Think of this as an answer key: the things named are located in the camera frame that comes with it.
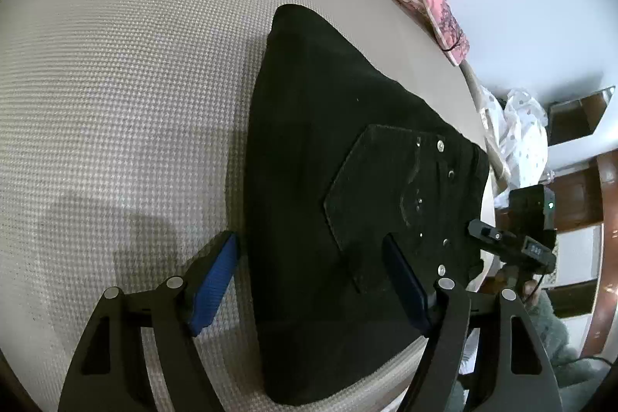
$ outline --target folded black garment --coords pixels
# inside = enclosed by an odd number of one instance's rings
[[[467,284],[481,272],[465,227],[480,216],[488,170],[477,145],[322,17],[277,9],[251,100],[244,193],[275,402],[326,398],[419,336],[382,264],[387,233],[423,274],[437,278],[443,264]]]

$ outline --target houndstooth patterned fabric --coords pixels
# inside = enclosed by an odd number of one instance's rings
[[[0,347],[44,411],[106,287],[154,287],[221,230],[242,233],[251,92],[289,2],[482,145],[459,69],[392,0],[0,0]],[[380,410],[423,344],[298,410]],[[226,410],[290,410],[262,389],[245,258],[197,345]],[[149,330],[144,346],[172,410]]]

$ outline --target beige textured mattress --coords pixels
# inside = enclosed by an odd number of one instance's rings
[[[251,91],[290,2],[484,146],[461,71],[393,0],[0,0],[0,347],[43,410],[106,287],[151,288],[219,231],[242,231]],[[227,410],[290,409],[262,392],[246,259],[197,344]],[[299,410],[380,410],[422,347]]]

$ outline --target person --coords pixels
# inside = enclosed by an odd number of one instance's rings
[[[507,288],[506,274],[500,270],[496,276],[486,278],[480,292],[496,294],[504,288]],[[579,412],[588,403],[610,368],[597,368],[591,365],[590,361],[579,358],[577,350],[569,346],[566,325],[555,315],[547,292],[537,288],[536,281],[526,282],[523,292],[518,293],[522,302],[525,301],[526,311],[554,370],[563,411]],[[447,411],[460,412],[464,405],[464,389],[456,382]]]

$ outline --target blue rubber pad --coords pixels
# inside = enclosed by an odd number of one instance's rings
[[[193,337],[208,327],[217,314],[217,309],[234,275],[238,260],[237,248],[237,236],[233,233],[221,248],[218,257],[195,294],[193,315],[188,323]]]

